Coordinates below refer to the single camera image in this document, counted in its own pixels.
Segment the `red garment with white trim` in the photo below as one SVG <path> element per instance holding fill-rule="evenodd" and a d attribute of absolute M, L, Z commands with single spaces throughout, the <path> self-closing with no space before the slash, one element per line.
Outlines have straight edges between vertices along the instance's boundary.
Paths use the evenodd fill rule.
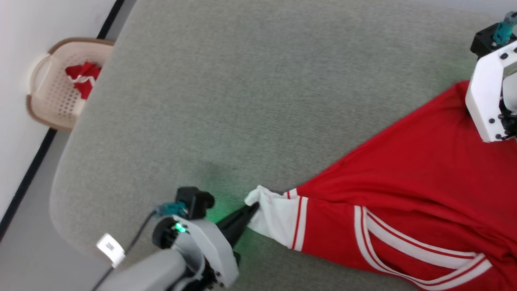
<path fill-rule="evenodd" d="M 80 93 L 83 100 L 87 100 L 93 86 L 100 75 L 102 67 L 96 63 L 85 61 L 82 65 L 69 66 L 65 69 L 67 78 Z"/>

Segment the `beige plastic laundry basket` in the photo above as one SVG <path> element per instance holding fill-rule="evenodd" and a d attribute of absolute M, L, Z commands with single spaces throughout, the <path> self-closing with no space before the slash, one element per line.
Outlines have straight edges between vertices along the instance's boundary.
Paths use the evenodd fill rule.
<path fill-rule="evenodd" d="M 86 61 L 103 66 L 113 46 L 113 41 L 95 38 L 67 38 L 52 46 L 31 69 L 28 114 L 52 129 L 72 131 L 86 101 L 67 76 L 66 68 Z"/>

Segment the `red and white jersey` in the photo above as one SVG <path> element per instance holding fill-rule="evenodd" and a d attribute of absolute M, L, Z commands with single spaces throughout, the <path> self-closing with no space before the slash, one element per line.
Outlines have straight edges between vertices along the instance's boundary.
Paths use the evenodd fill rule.
<path fill-rule="evenodd" d="M 455 84 L 305 184 L 257 186 L 249 228 L 421 291 L 517 291 L 517 142 L 485 143 Z"/>

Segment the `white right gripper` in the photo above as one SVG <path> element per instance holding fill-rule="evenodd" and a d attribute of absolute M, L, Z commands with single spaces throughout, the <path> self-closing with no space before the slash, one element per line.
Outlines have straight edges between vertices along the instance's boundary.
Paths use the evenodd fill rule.
<path fill-rule="evenodd" d="M 484 142 L 517 140 L 517 41 L 500 48 L 473 44 L 478 57 L 465 97 Z"/>

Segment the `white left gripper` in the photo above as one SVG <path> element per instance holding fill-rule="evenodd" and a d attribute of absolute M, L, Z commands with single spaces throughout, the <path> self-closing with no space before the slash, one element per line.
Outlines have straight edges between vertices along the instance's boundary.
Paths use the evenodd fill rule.
<path fill-rule="evenodd" d="M 240 274 L 233 248 L 240 240 L 260 203 L 243 206 L 221 221 L 165 217 L 153 230 L 153 244 L 172 257 L 165 266 L 167 290 L 205 290 L 231 287 Z"/>

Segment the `black baseboard strip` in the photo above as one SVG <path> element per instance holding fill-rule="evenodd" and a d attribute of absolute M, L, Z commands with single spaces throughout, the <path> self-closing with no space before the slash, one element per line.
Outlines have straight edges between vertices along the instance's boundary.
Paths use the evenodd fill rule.
<path fill-rule="evenodd" d="M 101 30 L 98 33 L 95 40 L 105 40 L 124 2 L 125 0 L 115 0 L 113 7 L 109 11 L 106 21 L 101 27 Z M 6 210 L 6 214 L 0 221 L 0 243 L 4 239 L 6 232 L 15 217 L 15 214 L 17 213 L 19 206 L 27 193 L 28 188 L 33 182 L 34 177 L 37 174 L 37 171 L 39 170 L 42 162 L 44 161 L 44 158 L 48 153 L 48 150 L 50 149 L 50 146 L 55 138 L 55 135 L 57 134 L 57 131 L 58 129 L 56 127 L 50 127 L 50 129 L 48 129 L 43 141 L 41 142 L 40 148 L 38 149 L 34 159 L 32 160 L 26 174 L 21 180 L 20 186 L 15 192 L 13 200 L 11 201 Z"/>

